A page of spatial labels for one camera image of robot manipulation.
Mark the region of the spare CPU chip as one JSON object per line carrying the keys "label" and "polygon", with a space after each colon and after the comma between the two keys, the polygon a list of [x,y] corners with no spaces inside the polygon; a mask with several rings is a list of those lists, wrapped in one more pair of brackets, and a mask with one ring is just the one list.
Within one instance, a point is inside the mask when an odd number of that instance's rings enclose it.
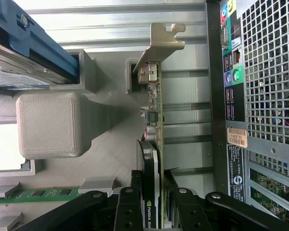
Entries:
{"label": "spare CPU chip", "polygon": [[30,161],[19,151],[17,124],[0,124],[0,172],[29,169]]}

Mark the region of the hard disk in blue caddy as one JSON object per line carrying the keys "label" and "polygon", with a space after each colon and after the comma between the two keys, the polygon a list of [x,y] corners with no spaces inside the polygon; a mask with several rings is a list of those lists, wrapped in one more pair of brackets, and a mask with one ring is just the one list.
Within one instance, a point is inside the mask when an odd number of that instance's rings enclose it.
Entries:
{"label": "hard disk in blue caddy", "polygon": [[78,84],[79,59],[56,43],[14,0],[0,0],[0,89]]}

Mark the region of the grey printed parts rack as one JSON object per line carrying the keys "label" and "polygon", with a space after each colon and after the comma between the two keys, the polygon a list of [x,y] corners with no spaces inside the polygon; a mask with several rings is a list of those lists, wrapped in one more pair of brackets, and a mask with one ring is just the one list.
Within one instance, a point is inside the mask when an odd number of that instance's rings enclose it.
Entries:
{"label": "grey printed parts rack", "polygon": [[[17,124],[20,154],[29,170],[0,172],[0,198],[18,189],[78,187],[102,180],[128,186],[137,168],[136,142],[145,130],[144,93],[127,92],[128,68],[138,51],[84,56],[95,92],[59,86],[0,91],[0,124]],[[30,221],[57,202],[0,205],[0,230]]]}

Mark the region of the spare green RAM stick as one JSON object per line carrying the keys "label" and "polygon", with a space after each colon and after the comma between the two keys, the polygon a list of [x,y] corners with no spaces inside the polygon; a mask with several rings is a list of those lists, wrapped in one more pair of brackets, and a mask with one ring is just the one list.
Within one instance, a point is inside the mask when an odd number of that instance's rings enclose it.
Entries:
{"label": "spare green RAM stick", "polygon": [[18,189],[5,198],[0,198],[0,205],[65,202],[79,197],[77,187],[54,187],[44,189]]}

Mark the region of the open black PC case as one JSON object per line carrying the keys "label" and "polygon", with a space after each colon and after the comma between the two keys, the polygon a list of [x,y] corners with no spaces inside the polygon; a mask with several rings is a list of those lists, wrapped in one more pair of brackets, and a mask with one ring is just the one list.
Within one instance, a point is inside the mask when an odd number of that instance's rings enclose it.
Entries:
{"label": "open black PC case", "polygon": [[253,169],[289,187],[289,0],[206,0],[215,192],[250,196]]}

